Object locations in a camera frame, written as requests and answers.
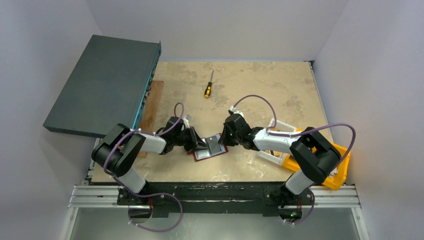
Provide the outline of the red card holder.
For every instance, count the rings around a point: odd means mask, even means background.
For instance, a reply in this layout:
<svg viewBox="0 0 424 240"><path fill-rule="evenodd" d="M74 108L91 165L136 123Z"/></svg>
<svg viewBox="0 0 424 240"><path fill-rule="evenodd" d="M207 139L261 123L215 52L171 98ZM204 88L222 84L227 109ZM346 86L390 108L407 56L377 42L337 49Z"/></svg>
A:
<svg viewBox="0 0 424 240"><path fill-rule="evenodd" d="M219 135L219 140L220 140L222 133L217 133L217 134L214 134L214 135L211 135L211 136L218 136L218 135ZM191 151L191 152L188 152L187 155L193 156L194 161L199 162L199 161L202 161L202 160L206 160L206 159L210 159L210 158L213 158L213 157L217 157L219 155L226 154L228 152L228 148L225 145L222 145L222 144L221 144L221 146L225 150L224 150L224 152L222 152L221 154L218 154L218 155L212 155L211 156L209 149Z"/></svg>

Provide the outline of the dark grey credit card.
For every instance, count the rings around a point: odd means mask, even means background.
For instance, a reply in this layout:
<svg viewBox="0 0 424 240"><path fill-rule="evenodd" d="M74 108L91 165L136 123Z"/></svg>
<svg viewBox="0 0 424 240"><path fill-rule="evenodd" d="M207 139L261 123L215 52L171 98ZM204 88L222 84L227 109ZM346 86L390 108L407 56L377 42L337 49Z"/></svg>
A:
<svg viewBox="0 0 424 240"><path fill-rule="evenodd" d="M225 149L219 144L219 135L214 135L205 138L205 142L208 145L209 154L211 156L219 155L225 151Z"/></svg>

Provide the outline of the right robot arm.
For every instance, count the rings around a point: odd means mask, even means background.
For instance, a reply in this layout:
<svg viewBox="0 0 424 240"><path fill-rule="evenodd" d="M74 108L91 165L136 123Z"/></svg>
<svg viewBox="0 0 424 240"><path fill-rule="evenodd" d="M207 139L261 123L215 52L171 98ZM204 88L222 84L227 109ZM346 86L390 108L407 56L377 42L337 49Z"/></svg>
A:
<svg viewBox="0 0 424 240"><path fill-rule="evenodd" d="M340 152L313 127L300 132L270 131L250 127L238 113L225 119L219 142L257 152L280 152L294 158L299 170L280 188L280 196L288 204L298 200L301 193L313 184L322 184L342 159Z"/></svg>

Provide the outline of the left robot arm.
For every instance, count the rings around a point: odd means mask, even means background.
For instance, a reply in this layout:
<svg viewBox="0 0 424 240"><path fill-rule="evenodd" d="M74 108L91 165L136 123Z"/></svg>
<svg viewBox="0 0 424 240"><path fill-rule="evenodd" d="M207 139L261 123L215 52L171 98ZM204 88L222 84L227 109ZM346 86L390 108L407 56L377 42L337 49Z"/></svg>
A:
<svg viewBox="0 0 424 240"><path fill-rule="evenodd" d="M91 159L116 182L130 190L129 197L138 205L149 199L148 182L137 173L133 164L139 152L166 155L173 148L183 147L187 153L208 149L193 126L186 119L172 116L159 132L131 129L124 124L115 125L98 143Z"/></svg>

